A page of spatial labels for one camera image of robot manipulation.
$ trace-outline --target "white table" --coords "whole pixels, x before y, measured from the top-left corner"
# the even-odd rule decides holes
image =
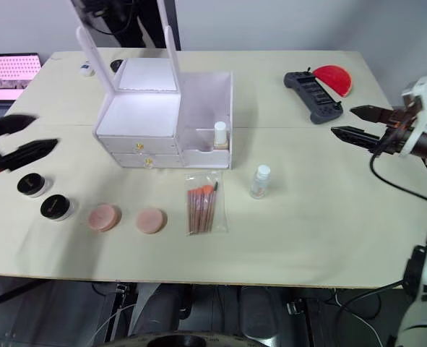
[[[107,61],[145,50],[106,49]],[[382,126],[345,112],[322,126],[284,88],[287,71],[341,64],[355,85],[345,110],[387,106],[361,56],[354,52],[180,52],[189,70],[233,70],[233,170],[224,171],[228,234],[186,236],[188,170],[123,169],[93,139],[103,91],[84,78],[81,53],[55,53],[11,111],[41,115],[26,130],[0,138],[10,151],[34,139],[58,137],[47,157],[0,173],[0,273],[86,280],[250,283],[286,286],[374,287],[402,277],[407,258],[427,233],[427,203],[381,183],[368,170],[369,153],[339,141],[334,125],[381,134]],[[248,189],[260,163],[272,168],[263,200]],[[383,155],[385,177],[427,195],[427,171],[418,158]],[[60,193],[78,201],[72,217],[53,222],[39,213],[46,197],[16,190],[30,172],[50,176]],[[122,209],[121,222],[97,234],[86,226],[99,203]],[[168,216],[158,234],[134,227],[137,211],[154,206]]]

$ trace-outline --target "wall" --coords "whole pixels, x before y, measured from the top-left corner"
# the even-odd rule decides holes
[[[55,51],[80,51],[69,1],[0,0],[0,53],[36,52],[44,62]],[[98,46],[117,46],[112,37],[92,35]]]
[[[183,50],[360,51],[393,105],[427,74],[427,0],[176,0]]]

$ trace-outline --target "drawer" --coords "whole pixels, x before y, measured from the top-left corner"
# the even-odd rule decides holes
[[[147,155],[112,153],[124,168],[182,168],[180,155]]]
[[[178,154],[172,137],[99,137],[110,153]]]

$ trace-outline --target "clear bottle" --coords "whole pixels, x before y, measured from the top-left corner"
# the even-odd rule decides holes
[[[266,194],[270,173],[271,169],[268,165],[258,166],[250,187],[250,195],[255,199],[261,199]]]

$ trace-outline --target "laptop screen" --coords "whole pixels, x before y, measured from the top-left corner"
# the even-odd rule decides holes
[[[0,100],[16,100],[40,68],[35,53],[0,54]]]

